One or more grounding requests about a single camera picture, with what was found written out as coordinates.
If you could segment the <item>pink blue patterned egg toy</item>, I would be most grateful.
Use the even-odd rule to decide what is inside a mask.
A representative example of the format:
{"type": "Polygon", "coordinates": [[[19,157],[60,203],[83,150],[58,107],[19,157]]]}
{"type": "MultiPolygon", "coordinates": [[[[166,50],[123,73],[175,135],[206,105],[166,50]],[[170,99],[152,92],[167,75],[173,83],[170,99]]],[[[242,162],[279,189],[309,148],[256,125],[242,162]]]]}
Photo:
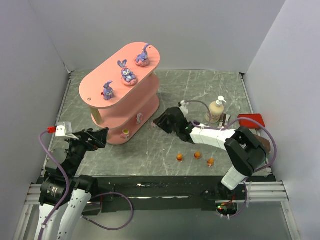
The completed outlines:
{"type": "Polygon", "coordinates": [[[136,124],[139,125],[139,124],[142,123],[142,121],[143,121],[143,114],[142,113],[138,113],[136,115],[136,124]]]}

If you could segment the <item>pink toy with yellow top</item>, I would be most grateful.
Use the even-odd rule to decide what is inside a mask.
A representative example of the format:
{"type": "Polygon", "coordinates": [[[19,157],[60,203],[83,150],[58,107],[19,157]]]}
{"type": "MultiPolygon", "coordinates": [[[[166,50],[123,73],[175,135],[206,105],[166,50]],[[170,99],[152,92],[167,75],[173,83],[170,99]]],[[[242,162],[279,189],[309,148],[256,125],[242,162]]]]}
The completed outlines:
{"type": "Polygon", "coordinates": [[[130,131],[129,131],[127,128],[125,128],[125,129],[122,131],[122,134],[120,135],[120,137],[121,137],[122,139],[129,139],[129,138],[131,137],[130,131]]]}

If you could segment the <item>small purple bunny toy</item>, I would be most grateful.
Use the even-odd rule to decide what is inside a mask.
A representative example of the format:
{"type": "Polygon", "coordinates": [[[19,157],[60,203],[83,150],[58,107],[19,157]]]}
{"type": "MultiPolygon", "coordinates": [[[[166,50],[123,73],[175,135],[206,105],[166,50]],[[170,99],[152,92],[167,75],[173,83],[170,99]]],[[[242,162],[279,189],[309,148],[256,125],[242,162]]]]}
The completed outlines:
{"type": "Polygon", "coordinates": [[[104,86],[103,86],[103,92],[101,93],[101,95],[103,96],[103,99],[106,100],[106,101],[111,100],[115,96],[114,90],[110,86],[111,83],[113,83],[112,80],[110,80],[107,83],[105,83],[104,86]]]}

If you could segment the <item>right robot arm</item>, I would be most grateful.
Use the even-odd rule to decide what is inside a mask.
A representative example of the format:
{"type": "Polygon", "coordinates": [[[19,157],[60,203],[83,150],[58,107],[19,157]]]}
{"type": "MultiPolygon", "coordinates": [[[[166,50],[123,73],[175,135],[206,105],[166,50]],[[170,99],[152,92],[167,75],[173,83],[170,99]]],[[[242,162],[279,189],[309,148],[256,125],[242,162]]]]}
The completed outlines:
{"type": "Polygon", "coordinates": [[[153,123],[167,134],[175,133],[183,142],[226,151],[232,167],[222,178],[221,184],[230,191],[251,177],[268,156],[267,149],[248,128],[241,126],[237,129],[212,129],[207,125],[188,121],[179,107],[168,108],[153,123]]]}

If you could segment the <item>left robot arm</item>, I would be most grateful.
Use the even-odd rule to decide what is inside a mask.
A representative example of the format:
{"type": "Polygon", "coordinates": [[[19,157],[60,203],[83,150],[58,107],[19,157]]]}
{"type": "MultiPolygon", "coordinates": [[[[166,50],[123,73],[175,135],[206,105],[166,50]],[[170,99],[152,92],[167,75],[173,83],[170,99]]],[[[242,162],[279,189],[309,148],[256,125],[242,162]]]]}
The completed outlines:
{"type": "Polygon", "coordinates": [[[109,128],[94,131],[84,129],[72,132],[68,122],[48,127],[41,134],[65,137],[69,144],[62,160],[54,158],[45,147],[54,166],[46,167],[44,182],[40,187],[39,218],[35,234],[37,240],[69,240],[90,199],[98,193],[96,178],[75,177],[87,152],[103,149],[107,144],[109,128]]]}

